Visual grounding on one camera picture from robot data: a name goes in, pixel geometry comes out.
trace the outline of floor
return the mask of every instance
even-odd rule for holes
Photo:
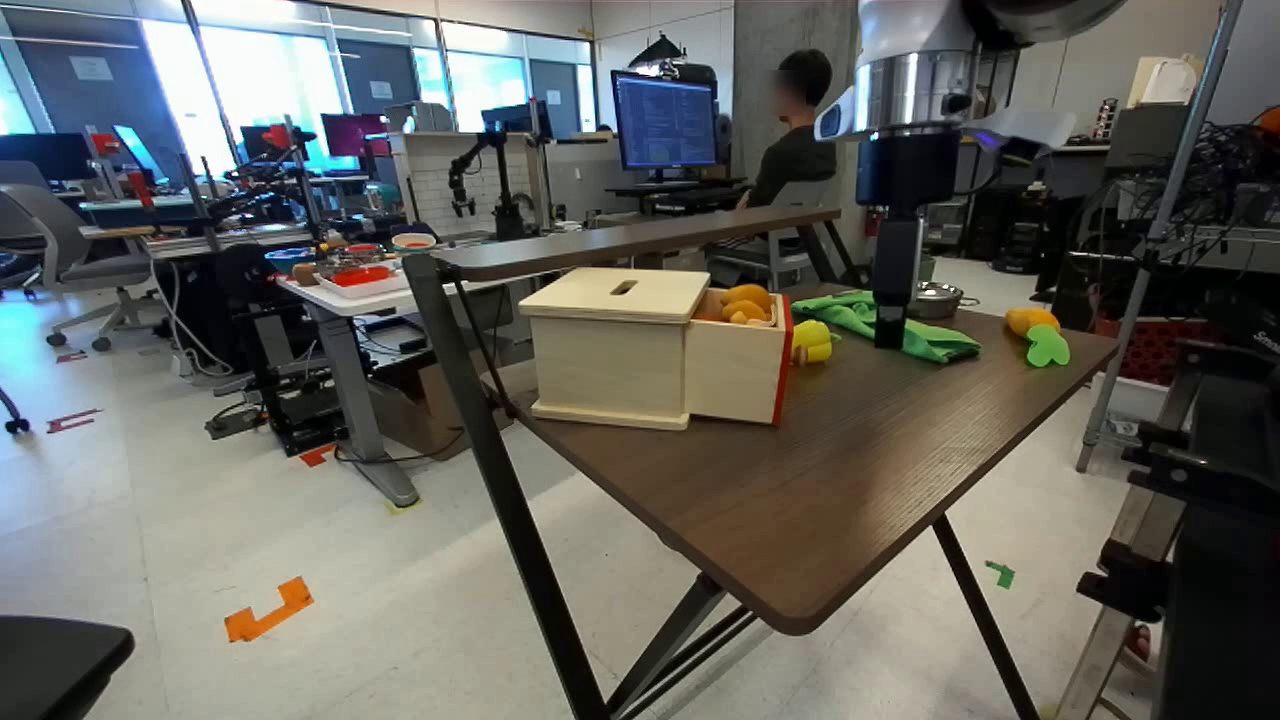
[[[977,310],[1029,274],[941,258]],[[0,298],[0,385],[38,420],[0,434],[0,611],[130,625],[137,656],[95,720],[558,720],[558,672],[468,457],[413,462],[423,505],[396,513],[344,462],[290,460],[269,430],[207,440],[227,406],[155,334],[113,355],[47,352],[66,304]],[[47,430],[58,417],[89,425]],[[1058,708],[1098,605],[1072,589],[1126,499],[1121,460],[1072,473],[1090,391],[1068,401],[951,513],[1012,656]],[[603,688],[621,680],[693,568],[526,427],[510,443]],[[1018,573],[1001,589],[988,558]],[[226,615],[269,611],[306,576],[315,605],[252,645]],[[653,717],[958,720],[1012,717],[932,535],[815,637],[746,633]]]

